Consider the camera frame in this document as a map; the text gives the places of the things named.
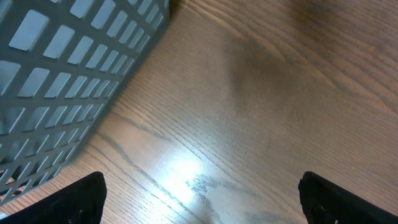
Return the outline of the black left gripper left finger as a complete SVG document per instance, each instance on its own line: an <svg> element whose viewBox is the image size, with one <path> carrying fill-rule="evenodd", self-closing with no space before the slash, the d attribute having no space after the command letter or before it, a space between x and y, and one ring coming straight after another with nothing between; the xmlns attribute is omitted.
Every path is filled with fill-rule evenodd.
<svg viewBox="0 0 398 224"><path fill-rule="evenodd" d="M1 224L99 224L106 195L104 175L96 171L1 219Z"/></svg>

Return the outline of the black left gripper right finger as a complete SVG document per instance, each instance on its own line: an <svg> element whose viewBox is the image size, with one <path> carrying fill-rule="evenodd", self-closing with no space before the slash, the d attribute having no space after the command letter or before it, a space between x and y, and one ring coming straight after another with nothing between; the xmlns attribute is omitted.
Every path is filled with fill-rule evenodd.
<svg viewBox="0 0 398 224"><path fill-rule="evenodd" d="M298 184L309 224L397 224L397 216L318 174L306 171Z"/></svg>

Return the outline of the grey plastic mesh basket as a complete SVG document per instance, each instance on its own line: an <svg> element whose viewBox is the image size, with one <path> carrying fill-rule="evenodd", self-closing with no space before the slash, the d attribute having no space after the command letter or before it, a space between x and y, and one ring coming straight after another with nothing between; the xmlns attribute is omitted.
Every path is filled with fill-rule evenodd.
<svg viewBox="0 0 398 224"><path fill-rule="evenodd" d="M162 0L1 1L1 203L69 165L169 20Z"/></svg>

